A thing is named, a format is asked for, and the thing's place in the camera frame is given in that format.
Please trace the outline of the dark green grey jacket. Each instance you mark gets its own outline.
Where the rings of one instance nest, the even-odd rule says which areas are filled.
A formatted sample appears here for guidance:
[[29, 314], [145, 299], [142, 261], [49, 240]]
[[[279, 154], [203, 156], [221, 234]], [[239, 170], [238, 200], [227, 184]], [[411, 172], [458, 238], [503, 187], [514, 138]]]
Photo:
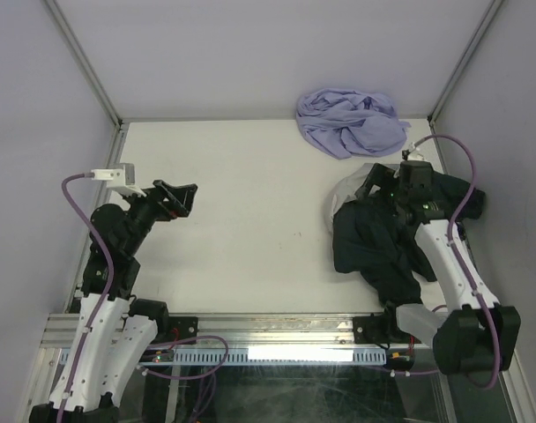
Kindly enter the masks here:
[[384, 305], [420, 304], [421, 281], [445, 277], [422, 230], [433, 223], [445, 230], [451, 218], [478, 219], [486, 200], [483, 190], [426, 162], [364, 165], [325, 200], [334, 269], [360, 273]]

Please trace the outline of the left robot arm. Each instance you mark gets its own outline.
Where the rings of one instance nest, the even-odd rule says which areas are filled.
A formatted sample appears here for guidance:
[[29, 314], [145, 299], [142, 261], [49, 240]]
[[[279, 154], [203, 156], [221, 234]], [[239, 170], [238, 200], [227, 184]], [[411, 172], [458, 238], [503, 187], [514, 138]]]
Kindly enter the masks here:
[[155, 223], [190, 215], [197, 185], [156, 180], [139, 192], [116, 192], [128, 209], [106, 203], [82, 218], [91, 246], [78, 326], [48, 402], [30, 411], [32, 422], [117, 422], [123, 393], [141, 356], [151, 342], [169, 335], [167, 304], [131, 297], [140, 270], [135, 255]]

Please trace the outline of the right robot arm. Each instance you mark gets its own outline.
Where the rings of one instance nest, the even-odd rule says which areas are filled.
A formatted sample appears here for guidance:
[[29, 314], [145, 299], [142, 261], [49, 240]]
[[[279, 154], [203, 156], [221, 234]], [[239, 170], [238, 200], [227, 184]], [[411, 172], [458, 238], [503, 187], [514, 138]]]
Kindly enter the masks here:
[[390, 341], [412, 335], [431, 348], [445, 375], [509, 369], [521, 319], [504, 306], [476, 271], [456, 225], [460, 207], [435, 183], [427, 161], [406, 160], [397, 169], [376, 163], [356, 192], [375, 195], [394, 209], [401, 226], [426, 256], [439, 283], [446, 315], [422, 304], [386, 305], [380, 330]]

